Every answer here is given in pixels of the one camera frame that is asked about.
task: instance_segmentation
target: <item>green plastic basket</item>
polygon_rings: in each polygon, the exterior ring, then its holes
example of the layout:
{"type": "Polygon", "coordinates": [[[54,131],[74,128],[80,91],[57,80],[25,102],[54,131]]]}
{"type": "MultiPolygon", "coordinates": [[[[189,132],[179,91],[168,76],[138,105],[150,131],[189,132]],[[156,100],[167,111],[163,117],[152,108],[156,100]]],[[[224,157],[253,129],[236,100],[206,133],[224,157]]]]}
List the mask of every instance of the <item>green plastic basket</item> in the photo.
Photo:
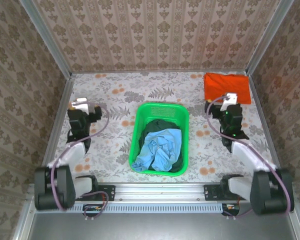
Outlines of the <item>green plastic basket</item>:
{"type": "Polygon", "coordinates": [[[132,163],[135,162],[141,150],[139,147],[141,132],[145,129],[149,122],[155,119],[163,119],[167,122],[175,123],[181,129],[181,154],[183,158],[183,165],[181,170],[177,172],[145,170],[138,173],[165,175],[171,177],[179,176],[183,174],[188,167],[189,113],[184,106],[178,104],[148,102],[139,106],[136,112],[129,155],[130,167],[132,163]]]}

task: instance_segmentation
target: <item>patterned wall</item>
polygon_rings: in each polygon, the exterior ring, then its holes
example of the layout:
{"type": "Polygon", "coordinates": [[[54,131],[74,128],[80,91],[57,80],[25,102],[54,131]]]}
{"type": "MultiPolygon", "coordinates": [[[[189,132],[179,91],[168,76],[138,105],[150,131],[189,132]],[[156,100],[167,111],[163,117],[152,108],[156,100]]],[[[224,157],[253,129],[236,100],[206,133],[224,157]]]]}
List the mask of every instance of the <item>patterned wall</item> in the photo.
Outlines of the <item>patterned wall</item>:
{"type": "Polygon", "coordinates": [[[253,73],[279,160],[300,201],[300,0],[295,0],[253,73]]]}
{"type": "Polygon", "coordinates": [[[279,0],[34,0],[73,72],[244,69],[279,0]]]}
{"type": "Polygon", "coordinates": [[[0,0],[0,240],[41,165],[65,79],[17,0],[0,0]]]}

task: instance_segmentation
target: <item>orange cloth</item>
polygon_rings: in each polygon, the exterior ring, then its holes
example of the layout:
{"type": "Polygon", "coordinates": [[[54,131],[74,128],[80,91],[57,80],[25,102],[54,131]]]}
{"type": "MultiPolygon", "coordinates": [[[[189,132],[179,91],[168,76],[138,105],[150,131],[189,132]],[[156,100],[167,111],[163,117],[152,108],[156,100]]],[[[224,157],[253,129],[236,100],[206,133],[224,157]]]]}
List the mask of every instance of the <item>orange cloth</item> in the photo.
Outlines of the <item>orange cloth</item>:
{"type": "Polygon", "coordinates": [[[207,72],[203,83],[205,100],[215,100],[226,93],[236,93],[239,104],[251,104],[248,76],[207,72]]]}

